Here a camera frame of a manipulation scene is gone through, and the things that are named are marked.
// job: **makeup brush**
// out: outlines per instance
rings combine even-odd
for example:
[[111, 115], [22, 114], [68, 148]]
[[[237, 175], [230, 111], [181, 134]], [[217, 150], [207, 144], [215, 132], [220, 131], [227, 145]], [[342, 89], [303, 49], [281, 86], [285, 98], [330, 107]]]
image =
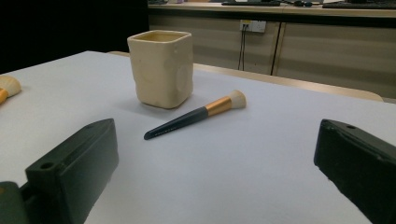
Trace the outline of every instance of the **makeup brush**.
[[0, 104], [20, 91], [21, 84], [15, 77], [0, 76]]
[[244, 93], [241, 91], [232, 91], [230, 94], [218, 99], [217, 101], [192, 110], [191, 112], [178, 117], [177, 119], [173, 119], [159, 126], [158, 128], [146, 132], [144, 138], [145, 140], [149, 140], [153, 137], [172, 132], [176, 129], [185, 127], [203, 119], [207, 119], [224, 111], [243, 108], [246, 105], [247, 100]]

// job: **dark blue brush handle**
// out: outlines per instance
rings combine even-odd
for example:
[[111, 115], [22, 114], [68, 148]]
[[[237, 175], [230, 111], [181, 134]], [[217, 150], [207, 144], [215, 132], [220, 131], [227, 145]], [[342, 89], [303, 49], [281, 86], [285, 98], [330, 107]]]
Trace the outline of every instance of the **dark blue brush handle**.
[[198, 109], [192, 110], [191, 112], [181, 117], [178, 117], [177, 119], [172, 119], [171, 121], [161, 125], [158, 128], [148, 131], [145, 134], [144, 138], [146, 140], [149, 140], [161, 134], [169, 133], [176, 129], [198, 122], [200, 120], [207, 119], [207, 117], [208, 117], [207, 109], [206, 107], [203, 106]]

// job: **ceramic cup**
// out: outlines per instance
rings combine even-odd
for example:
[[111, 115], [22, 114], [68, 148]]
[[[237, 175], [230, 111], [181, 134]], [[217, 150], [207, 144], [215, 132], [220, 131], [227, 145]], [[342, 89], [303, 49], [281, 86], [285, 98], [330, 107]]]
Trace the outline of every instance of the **ceramic cup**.
[[192, 36], [148, 31], [128, 37], [136, 95], [161, 108], [181, 105], [192, 93]]

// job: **brush tip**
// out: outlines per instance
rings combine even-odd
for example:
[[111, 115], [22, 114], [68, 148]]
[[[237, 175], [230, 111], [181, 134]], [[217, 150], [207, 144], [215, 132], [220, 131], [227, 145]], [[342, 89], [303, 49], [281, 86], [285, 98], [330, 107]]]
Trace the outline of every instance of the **brush tip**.
[[145, 136], [143, 137], [145, 140], [149, 140], [153, 138], [152, 134], [150, 132], [145, 133]]
[[241, 91], [232, 91], [230, 92], [230, 94], [228, 94], [228, 96], [230, 97], [232, 102], [232, 109], [243, 108], [247, 106], [247, 98]]

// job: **wall outlet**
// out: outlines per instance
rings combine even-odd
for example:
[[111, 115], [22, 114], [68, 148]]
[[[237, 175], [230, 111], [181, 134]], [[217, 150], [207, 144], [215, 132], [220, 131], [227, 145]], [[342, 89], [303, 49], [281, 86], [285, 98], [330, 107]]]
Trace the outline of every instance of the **wall outlet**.
[[266, 21], [253, 21], [251, 24], [251, 31], [264, 33], [266, 23]]
[[239, 30], [242, 31], [244, 29], [244, 25], [247, 25], [246, 31], [264, 33], [266, 23], [267, 23], [266, 21], [241, 20], [239, 24]]
[[252, 21], [241, 20], [239, 24], [239, 30], [242, 31], [244, 29], [244, 25], [247, 25], [246, 31], [251, 31], [251, 23]]

